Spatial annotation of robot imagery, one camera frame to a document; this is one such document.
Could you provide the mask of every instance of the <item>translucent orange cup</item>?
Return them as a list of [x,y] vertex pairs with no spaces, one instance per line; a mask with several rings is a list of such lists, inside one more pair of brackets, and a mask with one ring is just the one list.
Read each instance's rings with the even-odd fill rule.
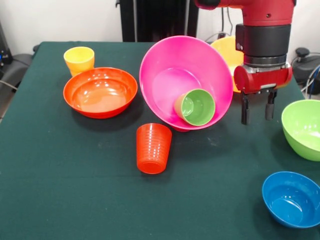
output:
[[160,174],[166,167],[172,139],[171,130],[148,123],[136,131],[136,165],[145,174]]

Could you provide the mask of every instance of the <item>yellow cup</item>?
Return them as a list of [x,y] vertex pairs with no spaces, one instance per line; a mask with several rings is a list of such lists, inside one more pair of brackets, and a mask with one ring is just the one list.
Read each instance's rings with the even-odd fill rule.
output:
[[94,68],[95,52],[86,46],[70,48],[63,55],[72,77]]

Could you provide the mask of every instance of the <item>blue bowl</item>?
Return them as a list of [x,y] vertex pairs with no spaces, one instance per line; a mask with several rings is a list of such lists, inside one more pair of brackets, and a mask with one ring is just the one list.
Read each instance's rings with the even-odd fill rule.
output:
[[263,183],[262,196],[274,219],[290,228],[320,224],[320,187],[301,174],[280,171]]

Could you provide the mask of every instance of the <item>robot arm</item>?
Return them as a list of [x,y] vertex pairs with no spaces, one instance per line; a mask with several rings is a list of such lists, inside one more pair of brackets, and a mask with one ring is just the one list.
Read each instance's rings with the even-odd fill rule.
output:
[[243,124],[249,123],[248,94],[269,93],[265,118],[273,118],[277,89],[292,78],[287,63],[291,22],[296,0],[194,0],[199,8],[241,9],[243,24],[235,29],[236,50],[244,53],[243,65],[234,71],[241,91]]

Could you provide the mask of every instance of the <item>cable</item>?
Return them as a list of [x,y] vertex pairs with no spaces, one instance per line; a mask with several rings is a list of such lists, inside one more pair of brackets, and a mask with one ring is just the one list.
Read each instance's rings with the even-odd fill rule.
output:
[[205,42],[207,42],[210,38],[213,38],[214,36],[216,36],[216,35],[218,35],[218,34],[226,34],[226,35],[228,35],[228,36],[230,36],[230,34],[229,33],[227,33],[227,32],[217,32],[217,33],[215,33],[215,34],[212,34],[210,37],[208,37],[206,40],[204,40]]
[[24,64],[24,65],[30,67],[29,64],[27,64],[27,63],[25,63],[25,62],[23,62],[23,61],[20,61],[20,60],[18,60],[18,59],[16,59],[16,58],[14,58],[13,61],[19,62],[19,63],[21,63],[21,64]]
[[229,13],[229,7],[226,8],[226,12],[228,14],[229,23],[231,25],[230,35],[232,35],[232,30],[234,29],[234,25],[231,22],[230,13]]
[[222,16],[222,30],[221,32],[225,31],[225,13],[224,13],[224,8],[221,8],[221,16]]
[[0,80],[0,84],[7,85],[8,87],[10,87],[10,88],[12,88],[12,89],[14,89],[14,90],[18,90],[18,88],[16,88],[15,86],[13,86],[13,85],[5,82],[5,81]]
[[292,66],[298,59],[299,59],[299,56],[296,56],[296,57],[292,60],[291,66]]
[[312,95],[312,92],[314,91],[315,83],[316,83],[316,81],[313,81],[313,83],[311,85],[311,89],[310,89],[310,93],[309,93],[309,99],[311,99],[311,95]]
[[305,98],[307,98],[308,97],[308,88],[309,88],[309,86],[314,82],[314,78],[313,78],[313,75],[314,75],[314,73],[317,71],[317,69],[318,68],[320,68],[320,64],[316,67],[316,68],[314,68],[314,70],[311,72],[311,74],[309,75],[309,77],[308,77],[308,80],[306,81],[306,85],[305,85],[305,87],[303,87],[302,89],[301,89],[301,92],[304,92],[305,91],[305,94],[304,94],[304,97]]
[[318,76],[318,73],[319,73],[319,67],[316,69],[315,73],[313,74],[313,83],[311,85],[309,99],[311,99],[312,92],[314,91],[314,86],[315,86],[315,82],[316,82],[315,79]]

